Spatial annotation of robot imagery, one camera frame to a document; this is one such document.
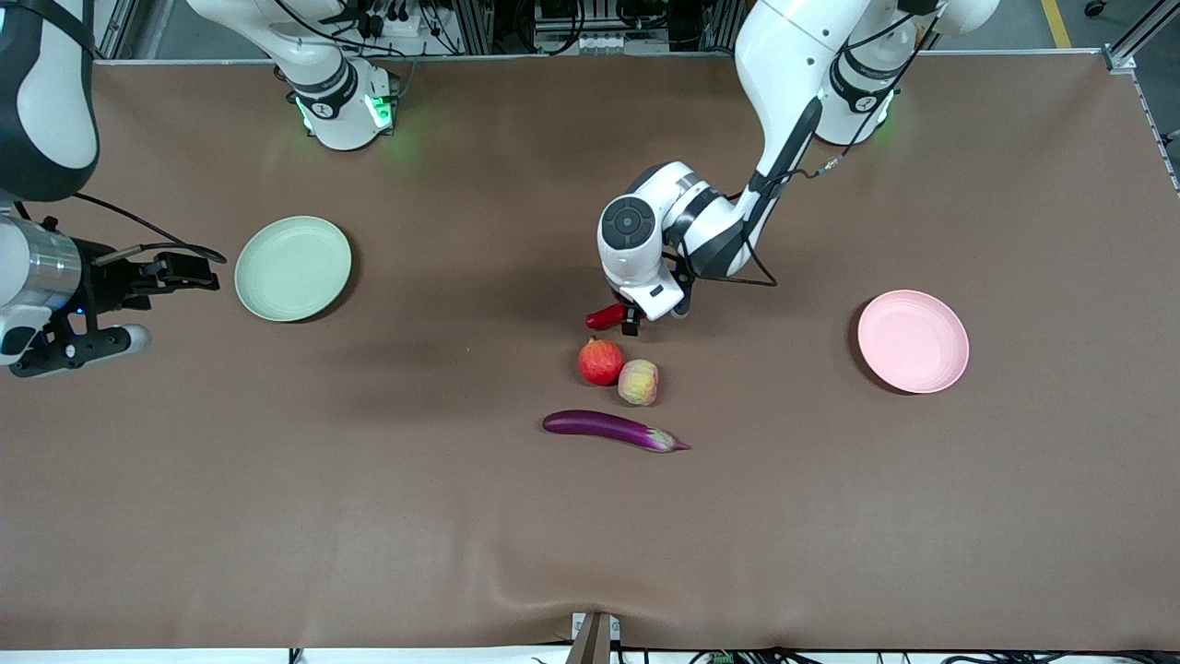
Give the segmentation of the red round fruit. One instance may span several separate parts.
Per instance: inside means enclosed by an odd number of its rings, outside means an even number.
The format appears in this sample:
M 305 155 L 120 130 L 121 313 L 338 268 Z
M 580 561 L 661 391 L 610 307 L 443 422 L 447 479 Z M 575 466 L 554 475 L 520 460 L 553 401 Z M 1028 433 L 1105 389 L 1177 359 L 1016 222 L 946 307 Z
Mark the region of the red round fruit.
M 578 372 L 589 384 L 616 384 L 624 364 L 620 346 L 607 338 L 588 338 L 577 354 Z

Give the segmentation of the yellow pink apple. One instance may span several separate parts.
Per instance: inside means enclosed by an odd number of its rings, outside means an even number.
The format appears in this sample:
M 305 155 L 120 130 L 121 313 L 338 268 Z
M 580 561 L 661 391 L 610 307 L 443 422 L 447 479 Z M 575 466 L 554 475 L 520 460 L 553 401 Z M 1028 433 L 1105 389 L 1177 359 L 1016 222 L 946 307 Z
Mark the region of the yellow pink apple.
M 658 397 L 660 369 L 645 359 L 625 362 L 617 379 L 617 394 L 628 405 L 649 407 Z

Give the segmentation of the purple eggplant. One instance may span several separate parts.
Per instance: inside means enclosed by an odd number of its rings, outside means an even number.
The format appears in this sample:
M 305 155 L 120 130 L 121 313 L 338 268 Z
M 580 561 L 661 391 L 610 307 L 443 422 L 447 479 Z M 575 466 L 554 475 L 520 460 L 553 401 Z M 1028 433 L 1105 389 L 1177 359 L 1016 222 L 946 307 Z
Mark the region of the purple eggplant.
M 657 426 L 643 425 L 601 410 L 557 410 L 542 420 L 542 428 L 555 434 L 603 438 L 660 454 L 691 451 L 690 445 Z

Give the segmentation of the light green plate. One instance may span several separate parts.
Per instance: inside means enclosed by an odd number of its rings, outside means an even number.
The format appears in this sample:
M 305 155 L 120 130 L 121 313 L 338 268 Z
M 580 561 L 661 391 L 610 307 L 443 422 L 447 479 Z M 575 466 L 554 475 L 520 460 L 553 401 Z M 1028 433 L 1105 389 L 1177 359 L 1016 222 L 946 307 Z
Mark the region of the light green plate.
M 295 323 L 328 310 L 350 280 L 353 252 L 345 231 L 319 216 L 289 216 L 245 243 L 232 285 L 245 310 Z

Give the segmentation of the brown table cloth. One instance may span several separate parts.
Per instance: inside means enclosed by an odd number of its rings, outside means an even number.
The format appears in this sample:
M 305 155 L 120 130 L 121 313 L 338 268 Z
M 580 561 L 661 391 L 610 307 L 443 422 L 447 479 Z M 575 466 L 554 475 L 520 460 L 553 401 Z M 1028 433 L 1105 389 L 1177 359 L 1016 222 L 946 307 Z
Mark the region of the brown table cloth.
M 153 346 L 0 372 L 0 650 L 555 640 L 649 647 L 1180 650 L 1180 196 L 1095 54 L 920 55 L 889 123 L 792 184 L 775 289 L 701 283 L 578 377 L 598 215 L 761 150 L 716 55 L 426 63 L 394 136 L 336 155 L 266 65 L 100 65 L 88 192 L 236 257 L 315 215 L 358 257 L 296 326 L 155 300 Z M 961 381 L 880 381 L 856 324 L 925 291 Z M 601 410 L 653 453 L 544 432 Z

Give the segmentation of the pink plate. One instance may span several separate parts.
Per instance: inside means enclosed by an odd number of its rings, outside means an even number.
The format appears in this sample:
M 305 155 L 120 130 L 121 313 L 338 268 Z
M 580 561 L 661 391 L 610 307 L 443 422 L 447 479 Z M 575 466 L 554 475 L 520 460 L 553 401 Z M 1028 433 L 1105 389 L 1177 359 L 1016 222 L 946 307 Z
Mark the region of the pink plate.
M 912 395 L 956 384 L 971 357 L 961 317 L 918 290 L 885 291 L 868 300 L 856 324 L 856 346 L 881 382 Z

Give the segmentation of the rack with electronics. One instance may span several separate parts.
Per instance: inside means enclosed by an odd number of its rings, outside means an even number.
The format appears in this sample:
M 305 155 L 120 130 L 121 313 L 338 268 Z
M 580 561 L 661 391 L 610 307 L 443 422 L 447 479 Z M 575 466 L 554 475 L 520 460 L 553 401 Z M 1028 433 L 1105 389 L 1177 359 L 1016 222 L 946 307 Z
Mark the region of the rack with electronics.
M 579 54 L 591 32 L 644 32 L 623 55 L 730 55 L 753 0 L 413 0 L 447 55 Z

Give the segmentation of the white power strip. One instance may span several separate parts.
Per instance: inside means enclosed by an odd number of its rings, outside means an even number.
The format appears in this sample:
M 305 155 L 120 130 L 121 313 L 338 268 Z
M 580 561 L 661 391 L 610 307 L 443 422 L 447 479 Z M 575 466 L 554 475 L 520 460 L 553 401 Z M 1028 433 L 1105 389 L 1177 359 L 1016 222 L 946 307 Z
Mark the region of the white power strip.
M 355 27 L 367 41 L 413 41 L 431 33 L 430 19 L 424 17 L 421 5 L 409 0 L 372 5 L 358 17 Z

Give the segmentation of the aluminium frame post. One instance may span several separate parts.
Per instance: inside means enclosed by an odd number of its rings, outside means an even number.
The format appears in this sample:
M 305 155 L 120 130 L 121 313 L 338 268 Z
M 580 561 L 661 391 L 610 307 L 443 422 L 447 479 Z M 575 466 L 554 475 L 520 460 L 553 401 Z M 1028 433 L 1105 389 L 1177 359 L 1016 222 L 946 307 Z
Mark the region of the aluminium frame post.
M 1138 18 L 1116 42 L 1103 47 L 1104 66 L 1112 73 L 1129 73 L 1135 67 L 1135 55 L 1150 39 L 1162 33 L 1176 17 L 1180 17 L 1180 0 L 1153 0 L 1142 17 Z

